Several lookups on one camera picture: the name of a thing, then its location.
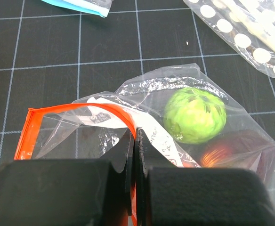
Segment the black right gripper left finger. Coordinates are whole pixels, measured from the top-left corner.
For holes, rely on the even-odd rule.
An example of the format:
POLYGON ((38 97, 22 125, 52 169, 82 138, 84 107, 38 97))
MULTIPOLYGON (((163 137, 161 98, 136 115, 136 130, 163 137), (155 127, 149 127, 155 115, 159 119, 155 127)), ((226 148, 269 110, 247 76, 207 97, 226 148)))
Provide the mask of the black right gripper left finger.
POLYGON ((0 167, 0 226, 126 226, 134 136, 96 159, 16 160, 0 167))

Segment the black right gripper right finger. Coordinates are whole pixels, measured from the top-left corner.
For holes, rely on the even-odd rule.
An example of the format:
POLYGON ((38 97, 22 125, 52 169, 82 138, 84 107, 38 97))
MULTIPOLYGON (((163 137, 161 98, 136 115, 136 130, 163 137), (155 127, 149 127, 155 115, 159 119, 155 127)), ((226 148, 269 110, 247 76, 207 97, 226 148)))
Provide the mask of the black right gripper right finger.
POLYGON ((275 226, 267 190, 252 171, 176 167, 142 129, 135 161, 138 226, 275 226))

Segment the clear bag orange zipper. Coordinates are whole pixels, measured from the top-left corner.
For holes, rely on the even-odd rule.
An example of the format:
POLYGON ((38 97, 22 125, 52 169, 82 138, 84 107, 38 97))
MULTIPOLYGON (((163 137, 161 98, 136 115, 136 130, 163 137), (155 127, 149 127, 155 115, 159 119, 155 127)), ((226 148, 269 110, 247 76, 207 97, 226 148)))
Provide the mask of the clear bag orange zipper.
MULTIPOLYGON (((131 131, 135 142, 137 130, 142 129, 153 147, 176 167, 217 169, 200 165, 204 148, 214 138, 201 144, 184 144, 177 142, 164 128, 168 100, 177 90, 187 87, 205 90, 224 102, 226 124, 214 138, 250 129, 275 143, 239 103, 205 76, 198 65, 190 64, 145 73, 125 81, 115 92, 93 94, 70 104, 30 109, 15 160, 96 159, 114 147, 127 130, 131 131)), ((134 143, 130 217, 136 225, 135 162, 134 143)), ((265 173, 254 173, 267 190, 275 211, 275 158, 265 173)))

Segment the green custard apple toy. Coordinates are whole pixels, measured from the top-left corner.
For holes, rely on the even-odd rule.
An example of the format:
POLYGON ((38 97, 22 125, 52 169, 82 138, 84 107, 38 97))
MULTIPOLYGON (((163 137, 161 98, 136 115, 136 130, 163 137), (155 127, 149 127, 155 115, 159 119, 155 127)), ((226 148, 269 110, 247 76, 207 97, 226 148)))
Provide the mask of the green custard apple toy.
POLYGON ((226 108, 217 96, 198 88, 177 90, 163 116, 166 131, 184 144, 201 144, 214 138, 226 124, 226 108))

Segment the dark purple mangosteen toy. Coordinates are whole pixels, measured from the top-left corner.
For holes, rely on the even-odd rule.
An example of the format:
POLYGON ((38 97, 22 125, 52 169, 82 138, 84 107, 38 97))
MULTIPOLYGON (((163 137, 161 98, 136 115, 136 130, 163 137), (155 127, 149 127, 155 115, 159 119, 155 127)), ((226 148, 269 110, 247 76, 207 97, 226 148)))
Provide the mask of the dark purple mangosteen toy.
POLYGON ((209 141, 200 157, 207 168, 244 168, 265 173, 273 164, 275 143, 257 131, 244 129, 209 141))

